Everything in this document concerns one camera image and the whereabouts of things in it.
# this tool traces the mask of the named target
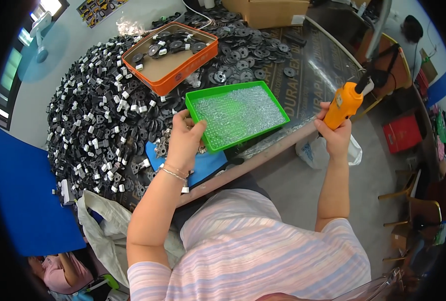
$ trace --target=hand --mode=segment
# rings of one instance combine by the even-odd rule
[[[206,129],[205,120],[195,125],[191,118],[187,118],[189,114],[188,110],[183,110],[173,116],[173,130],[166,159],[168,165],[183,173],[189,172],[195,166],[195,156]]]
[[[331,130],[322,120],[328,113],[330,102],[321,102],[322,110],[316,115],[314,121],[316,129],[326,139],[326,150],[332,159],[344,159],[346,161],[348,145],[351,136],[351,121],[346,119],[338,129]]]

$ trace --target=cardboard box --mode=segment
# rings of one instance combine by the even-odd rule
[[[223,6],[240,13],[252,28],[301,26],[308,0],[223,0]]]
[[[410,224],[396,225],[392,231],[392,249],[400,249],[406,251],[411,239]]]

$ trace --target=pastel striped shirt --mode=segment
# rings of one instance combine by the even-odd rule
[[[217,193],[184,224],[181,239],[187,252],[173,270],[155,262],[128,269],[131,301],[254,301],[277,292],[332,299],[371,280],[346,219],[321,233],[293,227],[251,190]]]

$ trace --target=blue board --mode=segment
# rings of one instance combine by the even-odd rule
[[[164,163],[165,158],[159,157],[156,159],[155,145],[149,141],[146,143],[145,149],[151,167],[156,171],[160,165]],[[217,152],[214,154],[206,152],[204,154],[197,154],[195,158],[195,172],[188,178],[188,186],[191,187],[204,180],[223,166],[227,161],[224,152]]]
[[[21,256],[86,247],[75,214],[61,207],[54,188],[47,152],[0,129],[0,209]]]
[[[427,108],[439,102],[446,96],[446,72],[427,90],[428,102]]]

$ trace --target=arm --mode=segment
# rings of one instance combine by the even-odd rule
[[[206,129],[205,121],[195,125],[191,118],[186,118],[188,116],[188,110],[184,110],[173,117],[165,162],[165,169],[180,177],[186,177],[195,165],[195,155]],[[183,184],[183,180],[160,171],[149,185],[128,226],[126,249],[130,267],[136,262],[158,262],[169,267],[163,244]]]
[[[322,121],[330,103],[321,103],[322,111],[315,120],[316,129],[326,139],[326,149],[330,161],[318,199],[315,231],[321,232],[332,220],[348,218],[350,214],[349,167],[347,162],[348,145],[351,136],[351,121],[345,122],[335,131]]]
[[[76,273],[76,269],[74,268],[71,259],[66,255],[66,253],[59,253],[58,256],[63,264],[64,278],[70,286],[74,286],[78,282],[79,276],[78,273]]]

